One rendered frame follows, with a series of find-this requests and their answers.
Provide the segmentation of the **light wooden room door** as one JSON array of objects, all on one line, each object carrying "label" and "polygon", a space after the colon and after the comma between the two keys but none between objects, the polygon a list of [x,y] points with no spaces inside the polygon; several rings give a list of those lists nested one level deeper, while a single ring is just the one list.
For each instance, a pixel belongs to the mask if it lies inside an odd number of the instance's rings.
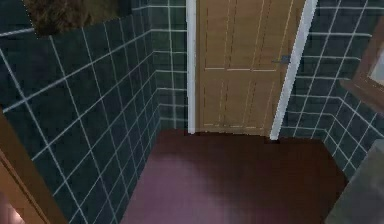
[{"label": "light wooden room door", "polygon": [[270,134],[305,1],[199,0],[199,131]]}]

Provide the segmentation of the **brown wooden cupboard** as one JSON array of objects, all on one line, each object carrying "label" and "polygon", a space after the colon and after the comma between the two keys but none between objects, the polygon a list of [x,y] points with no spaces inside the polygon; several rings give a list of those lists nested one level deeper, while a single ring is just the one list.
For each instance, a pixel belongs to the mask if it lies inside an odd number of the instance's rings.
[{"label": "brown wooden cupboard", "polygon": [[1,108],[0,192],[25,224],[68,224]]}]

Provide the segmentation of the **grey stone counter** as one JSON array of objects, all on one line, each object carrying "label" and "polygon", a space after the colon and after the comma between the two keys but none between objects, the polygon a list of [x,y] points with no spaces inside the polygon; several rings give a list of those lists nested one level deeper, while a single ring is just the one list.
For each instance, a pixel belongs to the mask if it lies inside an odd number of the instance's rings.
[{"label": "grey stone counter", "polygon": [[325,224],[384,224],[384,139],[377,139]]}]

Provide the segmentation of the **brown framed wall mirror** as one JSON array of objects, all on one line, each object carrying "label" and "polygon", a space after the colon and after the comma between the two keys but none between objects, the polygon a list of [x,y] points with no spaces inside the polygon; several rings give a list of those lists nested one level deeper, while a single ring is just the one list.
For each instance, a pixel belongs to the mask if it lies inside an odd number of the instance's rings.
[{"label": "brown framed wall mirror", "polygon": [[340,84],[370,109],[384,116],[384,16],[378,20],[355,75]]}]

